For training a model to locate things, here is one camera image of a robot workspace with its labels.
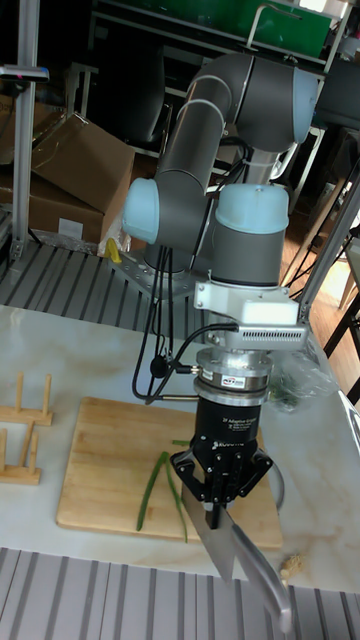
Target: white table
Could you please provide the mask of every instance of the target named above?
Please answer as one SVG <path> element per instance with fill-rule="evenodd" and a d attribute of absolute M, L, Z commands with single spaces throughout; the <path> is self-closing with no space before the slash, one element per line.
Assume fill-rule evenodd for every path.
<path fill-rule="evenodd" d="M 25 373 L 23 406 L 41 406 L 46 373 L 52 373 L 52 427 L 40 432 L 38 487 L 0 485 L 0 547 L 217 575 L 200 545 L 67 531 L 55 524 L 65 466 L 82 397 L 136 402 L 131 378 L 141 334 L 43 313 L 0 307 L 0 403 L 15 399 L 16 375 Z M 194 360 L 192 345 L 184 361 Z M 145 360 L 140 386 L 148 380 Z M 192 379 L 175 376 L 169 392 L 191 393 Z M 195 411 L 195 403 L 164 406 Z M 306 556 L 293 583 L 337 591 L 360 591 L 360 460 L 357 432 L 338 392 L 307 403 L 293 414 L 270 404 L 261 426 L 269 454 L 280 466 L 286 497 L 280 513 L 284 547 L 267 554 L 275 566 L 293 552 Z M 24 426 L 8 426 L 8 463 L 16 460 Z M 271 482 L 276 488 L 276 478 Z M 236 576 L 243 577 L 240 567 Z"/>

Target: robotic arm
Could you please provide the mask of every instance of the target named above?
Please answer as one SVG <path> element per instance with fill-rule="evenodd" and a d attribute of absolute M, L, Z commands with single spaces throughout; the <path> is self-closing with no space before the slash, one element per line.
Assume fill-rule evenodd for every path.
<path fill-rule="evenodd" d="M 220 192 L 207 243 L 209 280 L 197 283 L 194 299 L 214 322 L 235 321 L 239 329 L 207 335 L 210 346 L 197 356 L 195 435 L 188 451 L 172 457 L 212 528 L 218 507 L 246 496 L 272 465 L 256 442 L 269 352 L 300 349 L 307 336 L 297 303 L 278 286 L 288 196 L 267 182 L 279 154 L 305 140 L 316 95 L 315 77 L 296 68 L 246 54 L 218 58 L 190 84 L 155 179 L 135 180 L 125 204 L 125 231 L 194 255 L 226 122 L 252 150 L 246 183 Z"/>

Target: cutting board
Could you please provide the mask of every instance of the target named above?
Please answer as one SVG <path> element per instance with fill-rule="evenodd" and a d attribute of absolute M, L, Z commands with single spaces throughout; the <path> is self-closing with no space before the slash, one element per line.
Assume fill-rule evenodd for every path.
<path fill-rule="evenodd" d="M 83 398 L 56 522 L 68 529 L 182 540 L 183 531 L 165 468 L 156 480 L 143 529 L 136 522 L 145 487 L 162 451 L 182 449 L 195 415 L 172 409 Z M 181 481 L 173 472 L 178 490 Z M 278 549 L 282 534 L 267 478 L 231 509 L 234 520 L 263 549 Z M 185 514 L 189 541 L 199 541 Z"/>

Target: metal grating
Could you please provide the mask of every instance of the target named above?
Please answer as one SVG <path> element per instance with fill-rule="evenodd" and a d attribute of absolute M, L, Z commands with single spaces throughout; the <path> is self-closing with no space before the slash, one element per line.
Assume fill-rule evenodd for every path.
<path fill-rule="evenodd" d="M 148 300 L 107 261 L 30 242 L 24 260 L 2 266 L 0 304 L 144 328 Z M 176 338 L 205 323 L 190 297 L 176 302 Z M 290 595 L 285 637 L 245 581 L 2 549 L 0 640 L 360 640 L 360 596 Z"/>
<path fill-rule="evenodd" d="M 359 596 L 290 591 L 284 636 L 245 581 L 2 549 L 0 638 L 359 640 Z"/>
<path fill-rule="evenodd" d="M 0 276 L 0 304 L 142 331 L 149 301 L 125 276 L 115 277 L 107 260 L 30 242 L 26 259 Z M 167 327 L 167 303 L 163 307 Z M 190 297 L 175 302 L 175 338 L 184 340 L 204 324 Z"/>

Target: yellow object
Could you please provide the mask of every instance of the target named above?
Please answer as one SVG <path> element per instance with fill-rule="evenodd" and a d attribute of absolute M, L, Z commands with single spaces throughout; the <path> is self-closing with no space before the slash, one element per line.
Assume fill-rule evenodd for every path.
<path fill-rule="evenodd" d="M 48 373 L 45 378 L 42 409 L 25 409 L 21 406 L 23 383 L 24 374 L 22 371 L 19 371 L 16 384 L 15 406 L 9 407 L 0 404 L 0 422 L 18 422 L 20 424 L 27 424 L 34 420 L 37 425 L 50 426 L 53 418 L 52 412 L 49 411 L 51 375 Z"/>
<path fill-rule="evenodd" d="M 109 238 L 106 247 L 105 247 L 105 258 L 110 258 L 112 262 L 115 264 L 121 264 L 122 259 L 120 258 L 120 254 L 118 248 L 116 246 L 116 242 L 114 238 Z"/>
<path fill-rule="evenodd" d="M 296 554 L 285 560 L 280 571 L 280 576 L 285 587 L 288 586 L 290 578 L 293 578 L 297 573 L 301 573 L 303 570 L 304 556 Z"/>

